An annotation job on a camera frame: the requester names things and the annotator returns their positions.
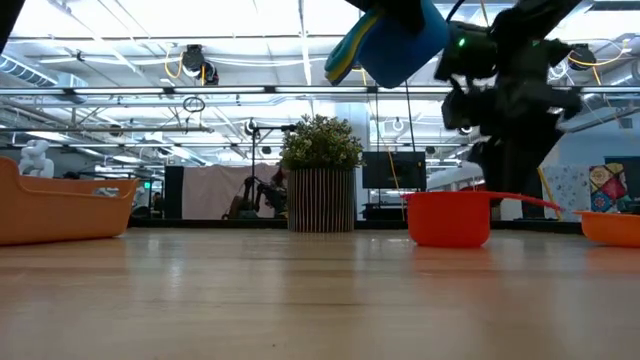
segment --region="orange tray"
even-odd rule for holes
[[[576,211],[582,232],[591,241],[622,247],[640,247],[640,215]]]
[[[108,238],[127,229],[138,180],[61,180],[20,176],[0,157],[0,245]],[[117,188],[118,195],[93,195]]]

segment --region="black cable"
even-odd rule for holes
[[[417,152],[416,152],[416,139],[415,139],[415,135],[413,133],[413,118],[412,118],[412,115],[411,115],[411,98],[409,97],[409,82],[408,81],[404,82],[404,89],[405,89],[405,94],[407,96],[407,109],[409,110],[409,131],[411,132],[411,147],[413,148],[413,163],[417,164],[418,163],[418,159],[416,159],[416,154],[417,154]],[[420,171],[421,168],[424,166],[424,164],[422,164],[422,166],[421,165],[418,165],[418,166],[419,166],[419,168],[418,168],[418,186],[420,186],[420,191],[424,191],[425,189],[422,189],[422,186],[421,186],[421,184],[422,184],[422,177],[421,177],[422,171]]]
[[[451,18],[453,18],[453,15],[456,14],[456,11],[458,11],[458,9],[460,8],[460,5],[462,5],[462,3],[464,2],[464,0],[458,0],[455,5],[453,5],[453,7],[451,8],[451,11],[449,11],[449,15],[447,15],[447,18],[445,19],[446,22],[450,22]]]

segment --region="person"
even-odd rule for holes
[[[278,171],[271,177],[270,186],[263,189],[266,205],[274,209],[274,218],[287,216],[287,175],[289,171],[280,164]]]
[[[164,199],[162,195],[157,192],[153,194],[153,211],[162,214],[164,210]]]
[[[276,172],[271,177],[271,185],[279,189],[286,189],[287,188],[286,181],[287,181],[288,174],[289,174],[289,171],[285,169],[281,164],[278,167],[278,172]]]

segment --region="white curtain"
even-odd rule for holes
[[[269,182],[277,166],[257,164],[255,175]],[[182,185],[182,218],[186,220],[220,220],[229,211],[234,196],[244,193],[244,180],[251,176],[251,166],[185,167]],[[273,218],[273,209],[260,202],[259,217]]]

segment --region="white figurine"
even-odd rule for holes
[[[54,164],[51,159],[47,159],[46,151],[49,143],[45,140],[29,140],[27,146],[20,152],[22,159],[18,169],[22,175],[27,169],[32,168],[29,176],[52,178]]]

